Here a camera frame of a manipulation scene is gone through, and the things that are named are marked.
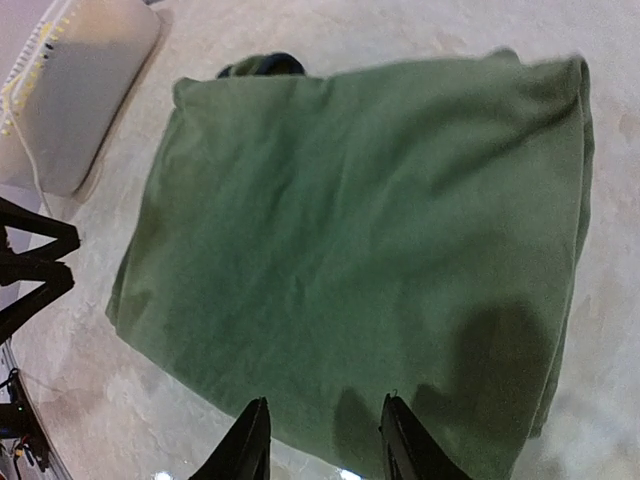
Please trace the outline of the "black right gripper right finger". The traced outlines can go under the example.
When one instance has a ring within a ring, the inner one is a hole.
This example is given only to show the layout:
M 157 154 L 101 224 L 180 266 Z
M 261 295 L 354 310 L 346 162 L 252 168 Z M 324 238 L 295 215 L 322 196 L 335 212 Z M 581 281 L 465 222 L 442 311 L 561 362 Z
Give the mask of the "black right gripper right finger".
M 470 480 L 439 447 L 401 397 L 386 395 L 378 430 L 386 479 Z

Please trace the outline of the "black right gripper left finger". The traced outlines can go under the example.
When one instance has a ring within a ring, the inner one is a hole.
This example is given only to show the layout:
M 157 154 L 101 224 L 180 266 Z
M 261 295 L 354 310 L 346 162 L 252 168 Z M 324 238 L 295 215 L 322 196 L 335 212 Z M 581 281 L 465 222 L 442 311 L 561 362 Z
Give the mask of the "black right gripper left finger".
M 251 400 L 190 480 L 269 480 L 271 421 L 265 397 Z

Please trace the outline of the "green sleeveless shirt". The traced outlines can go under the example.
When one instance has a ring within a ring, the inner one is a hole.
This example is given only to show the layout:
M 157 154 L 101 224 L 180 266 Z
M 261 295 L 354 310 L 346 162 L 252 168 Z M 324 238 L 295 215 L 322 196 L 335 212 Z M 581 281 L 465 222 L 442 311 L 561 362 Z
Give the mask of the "green sleeveless shirt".
M 400 394 L 474 479 L 548 415 L 594 152 L 580 56 L 179 80 L 119 267 L 117 335 L 226 414 L 383 474 Z

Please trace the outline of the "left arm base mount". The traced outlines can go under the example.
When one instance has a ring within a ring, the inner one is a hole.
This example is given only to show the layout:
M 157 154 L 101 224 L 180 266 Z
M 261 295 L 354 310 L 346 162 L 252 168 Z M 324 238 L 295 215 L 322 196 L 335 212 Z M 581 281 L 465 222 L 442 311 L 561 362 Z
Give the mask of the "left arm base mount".
M 1 391 L 9 395 L 9 402 L 1 404 L 1 439 L 16 440 L 16 449 L 28 453 L 30 465 L 45 473 L 50 467 L 51 448 L 19 373 L 12 368 L 1 383 Z

